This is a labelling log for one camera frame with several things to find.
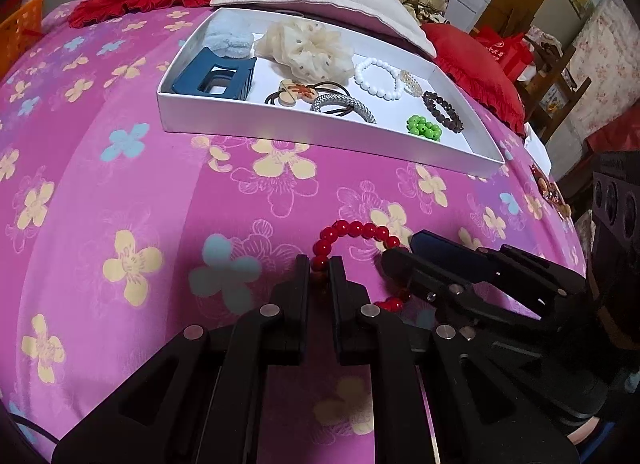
red paper bag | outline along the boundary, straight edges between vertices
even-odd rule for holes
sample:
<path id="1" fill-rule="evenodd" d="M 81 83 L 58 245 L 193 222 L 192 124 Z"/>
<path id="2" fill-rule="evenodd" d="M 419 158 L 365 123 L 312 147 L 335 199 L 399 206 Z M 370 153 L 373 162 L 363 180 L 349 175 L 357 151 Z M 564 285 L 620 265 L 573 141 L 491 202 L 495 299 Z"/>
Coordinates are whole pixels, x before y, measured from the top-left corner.
<path id="1" fill-rule="evenodd" d="M 522 41 L 523 37 L 524 34 L 521 33 L 502 38 L 492 28 L 482 27 L 476 36 L 476 41 L 489 50 L 509 80 L 513 82 L 520 77 L 527 65 L 533 62 L 533 54 Z"/>

red bead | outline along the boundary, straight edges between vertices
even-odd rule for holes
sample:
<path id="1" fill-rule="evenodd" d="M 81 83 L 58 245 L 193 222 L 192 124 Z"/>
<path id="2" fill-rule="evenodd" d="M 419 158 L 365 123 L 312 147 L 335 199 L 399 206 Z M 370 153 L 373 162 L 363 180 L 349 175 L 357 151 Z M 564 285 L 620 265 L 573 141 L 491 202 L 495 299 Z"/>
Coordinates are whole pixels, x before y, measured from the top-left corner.
<path id="1" fill-rule="evenodd" d="M 397 247 L 398 245 L 400 245 L 400 238 L 398 237 L 388 237 L 385 240 L 385 249 L 392 249 L 394 247 Z"/>
<path id="2" fill-rule="evenodd" d="M 336 220 L 333 227 L 338 232 L 339 237 L 345 237 L 349 232 L 349 222 L 346 220 Z"/>
<path id="3" fill-rule="evenodd" d="M 349 224 L 349 236 L 356 238 L 362 234 L 362 222 L 353 221 Z"/>
<path id="4" fill-rule="evenodd" d="M 389 230 L 384 225 L 379 225 L 376 228 L 376 240 L 385 241 L 389 237 Z"/>
<path id="5" fill-rule="evenodd" d="M 402 302 L 402 300 L 400 298 L 396 298 L 395 296 L 387 298 L 385 300 L 385 303 L 389 312 L 400 312 L 404 307 L 404 303 Z"/>
<path id="6" fill-rule="evenodd" d="M 326 240 L 318 240 L 314 243 L 314 254 L 316 256 L 326 256 L 331 252 L 331 244 Z"/>
<path id="7" fill-rule="evenodd" d="M 369 222 L 368 224 L 364 224 L 362 226 L 362 237 L 366 240 L 369 238 L 373 238 L 376 236 L 376 224 L 372 224 Z"/>
<path id="8" fill-rule="evenodd" d="M 329 258 L 324 256 L 324 254 L 320 254 L 311 260 L 311 270 L 314 272 L 325 271 L 327 264 L 329 264 Z"/>
<path id="9" fill-rule="evenodd" d="M 335 230 L 335 227 L 325 227 L 320 231 L 320 238 L 329 243 L 334 243 L 338 239 L 338 231 Z"/>
<path id="10" fill-rule="evenodd" d="M 390 306 L 386 301 L 376 301 L 373 305 L 378 305 L 382 310 L 388 310 L 391 312 Z"/>
<path id="11" fill-rule="evenodd" d="M 409 289 L 400 289 L 398 298 L 400 298 L 403 303 L 407 303 L 411 299 L 411 293 L 409 292 Z"/>

metal screw head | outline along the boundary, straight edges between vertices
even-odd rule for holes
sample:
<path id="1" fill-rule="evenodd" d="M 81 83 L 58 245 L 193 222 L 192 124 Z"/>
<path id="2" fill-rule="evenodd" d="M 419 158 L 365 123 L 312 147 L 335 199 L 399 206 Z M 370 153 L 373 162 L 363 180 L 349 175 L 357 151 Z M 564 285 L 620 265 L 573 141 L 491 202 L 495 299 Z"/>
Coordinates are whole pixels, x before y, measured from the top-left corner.
<path id="1" fill-rule="evenodd" d="M 436 334 L 442 339 L 451 339 L 456 335 L 456 330 L 451 325 L 438 325 Z"/>
<path id="2" fill-rule="evenodd" d="M 374 318 L 378 314 L 380 314 L 380 307 L 373 303 L 367 303 L 366 305 L 360 307 L 360 314 L 367 318 Z"/>
<path id="3" fill-rule="evenodd" d="M 204 328 L 200 325 L 189 325 L 185 330 L 182 331 L 182 335 L 187 339 L 194 340 L 200 339 L 204 334 Z"/>
<path id="4" fill-rule="evenodd" d="M 449 285 L 449 290 L 453 293 L 453 294 L 462 294 L 465 291 L 465 288 L 462 287 L 462 285 L 459 285 L 457 283 L 452 283 L 451 285 Z"/>
<path id="5" fill-rule="evenodd" d="M 260 314 L 262 314 L 266 318 L 272 318 L 277 316 L 280 313 L 280 307 L 273 303 L 268 303 L 267 305 L 262 305 L 260 307 Z"/>
<path id="6" fill-rule="evenodd" d="M 463 338 L 465 338 L 467 341 L 471 341 L 473 338 L 476 337 L 476 329 L 474 329 L 470 325 L 467 325 L 466 327 L 462 327 L 462 329 L 460 329 L 459 332 L 460 332 L 460 335 L 463 336 Z"/>

orange plastic basket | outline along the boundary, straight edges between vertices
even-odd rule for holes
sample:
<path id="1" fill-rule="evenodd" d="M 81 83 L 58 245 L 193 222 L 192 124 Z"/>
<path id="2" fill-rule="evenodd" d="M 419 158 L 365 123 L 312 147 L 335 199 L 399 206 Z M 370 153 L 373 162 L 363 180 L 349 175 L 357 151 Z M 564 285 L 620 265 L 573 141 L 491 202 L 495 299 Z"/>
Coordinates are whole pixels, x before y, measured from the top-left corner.
<path id="1" fill-rule="evenodd" d="M 28 1 L 0 23 L 0 79 L 41 39 L 43 1 Z"/>

white box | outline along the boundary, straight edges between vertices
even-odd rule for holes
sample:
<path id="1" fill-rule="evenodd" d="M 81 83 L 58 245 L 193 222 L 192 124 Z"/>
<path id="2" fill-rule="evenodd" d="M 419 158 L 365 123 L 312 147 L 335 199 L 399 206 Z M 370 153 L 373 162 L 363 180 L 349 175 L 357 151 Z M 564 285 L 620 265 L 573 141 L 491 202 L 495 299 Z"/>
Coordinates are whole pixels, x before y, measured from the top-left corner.
<path id="1" fill-rule="evenodd" d="M 261 10 L 220 8 L 196 29 L 162 76 L 158 86 L 160 119 L 165 131 L 202 133 L 206 135 L 235 135 L 260 139 L 286 140 L 303 144 L 317 144 L 385 157 L 394 157 L 420 164 L 489 177 L 504 164 L 504 158 L 455 84 L 433 63 L 399 47 L 365 34 L 326 24 L 342 33 L 342 39 L 354 49 L 354 64 L 367 57 L 375 57 L 390 65 L 408 70 L 420 82 L 423 90 L 437 92 L 453 105 L 465 127 L 462 133 L 442 128 L 441 142 L 411 135 L 406 121 L 412 114 L 425 116 L 435 122 L 420 97 L 404 93 L 399 100 L 388 101 L 370 95 L 350 79 L 346 88 L 350 94 L 369 108 L 377 124 L 365 123 L 352 112 L 344 117 L 310 111 L 310 105 L 299 100 L 295 107 L 286 108 L 265 104 L 264 100 L 276 92 L 280 81 L 290 78 L 287 67 L 273 60 L 258 58 L 254 79 L 247 100 L 229 100 L 193 95 L 178 95 L 172 84 L 184 68 L 202 49 L 207 25 L 217 14 L 241 12 L 250 22 L 256 39 L 276 21 L 298 18 Z M 370 84 L 392 88 L 393 78 L 388 72 L 370 66 L 365 72 Z"/>

